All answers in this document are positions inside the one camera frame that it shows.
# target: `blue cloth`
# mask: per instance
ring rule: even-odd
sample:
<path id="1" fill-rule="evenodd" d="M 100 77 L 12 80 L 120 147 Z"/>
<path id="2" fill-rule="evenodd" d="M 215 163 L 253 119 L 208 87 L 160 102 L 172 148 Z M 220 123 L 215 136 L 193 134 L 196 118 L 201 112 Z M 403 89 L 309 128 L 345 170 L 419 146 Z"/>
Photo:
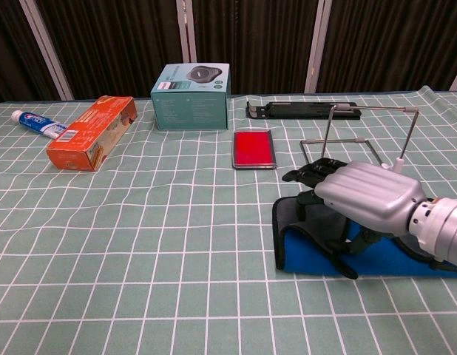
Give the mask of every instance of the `blue cloth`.
<path id="1" fill-rule="evenodd" d="M 408 257 L 392 240 L 382 238 L 358 255 L 341 259 L 359 275 L 457 277 L 456 272 L 432 270 Z M 284 271 L 314 275 L 339 275 L 329 260 L 305 236 L 294 229 L 285 232 Z"/>

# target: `white toothpaste tube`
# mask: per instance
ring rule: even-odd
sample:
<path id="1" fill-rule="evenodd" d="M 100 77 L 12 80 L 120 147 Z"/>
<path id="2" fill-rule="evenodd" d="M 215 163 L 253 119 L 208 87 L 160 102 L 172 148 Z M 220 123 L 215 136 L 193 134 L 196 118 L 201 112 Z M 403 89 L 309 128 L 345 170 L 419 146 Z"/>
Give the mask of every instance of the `white toothpaste tube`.
<path id="1" fill-rule="evenodd" d="M 31 112 L 23 112 L 19 109 L 12 112 L 12 121 L 16 124 L 22 124 L 29 129 L 56 139 L 67 128 L 67 125 L 50 120 L 49 118 L 35 115 Z"/>

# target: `red pad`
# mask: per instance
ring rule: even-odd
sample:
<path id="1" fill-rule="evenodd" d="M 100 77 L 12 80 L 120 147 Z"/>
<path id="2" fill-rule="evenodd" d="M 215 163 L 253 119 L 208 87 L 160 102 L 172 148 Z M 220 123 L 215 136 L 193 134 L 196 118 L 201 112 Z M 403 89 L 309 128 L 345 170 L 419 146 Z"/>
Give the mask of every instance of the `red pad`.
<path id="1" fill-rule="evenodd" d="M 275 169 L 276 158 L 270 131 L 235 132 L 235 169 Z"/>

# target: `green grid mat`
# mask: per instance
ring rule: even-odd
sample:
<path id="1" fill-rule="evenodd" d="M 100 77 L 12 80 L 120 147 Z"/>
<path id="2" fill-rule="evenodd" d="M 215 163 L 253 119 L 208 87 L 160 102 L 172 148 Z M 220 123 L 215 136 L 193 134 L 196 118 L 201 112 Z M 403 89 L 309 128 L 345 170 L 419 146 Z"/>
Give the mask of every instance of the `green grid mat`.
<path id="1" fill-rule="evenodd" d="M 91 103 L 0 104 L 0 354 L 457 354 L 457 280 L 276 271 L 271 206 L 300 191 L 281 177 L 326 121 L 251 121 L 247 99 L 417 106 L 404 173 L 457 198 L 457 92 L 237 97 L 225 132 L 158 131 L 136 101 L 97 173 L 56 170 L 49 140 L 9 119 L 69 123 Z M 391 163 L 410 120 L 364 111 L 331 137 Z M 279 169 L 234 171 L 234 128 L 272 129 Z M 374 162 L 354 143 L 328 154 Z"/>

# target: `cardboard box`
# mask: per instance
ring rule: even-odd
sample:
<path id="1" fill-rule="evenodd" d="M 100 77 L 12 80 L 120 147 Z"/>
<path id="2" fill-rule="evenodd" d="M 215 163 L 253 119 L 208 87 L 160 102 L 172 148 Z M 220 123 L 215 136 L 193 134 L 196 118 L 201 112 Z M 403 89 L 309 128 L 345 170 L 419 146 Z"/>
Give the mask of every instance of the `cardboard box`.
<path id="1" fill-rule="evenodd" d="M 151 96 L 158 129 L 227 129 L 228 64 L 167 64 Z"/>
<path id="2" fill-rule="evenodd" d="M 132 97 L 100 97 L 46 148 L 58 169 L 95 171 L 137 118 Z"/>

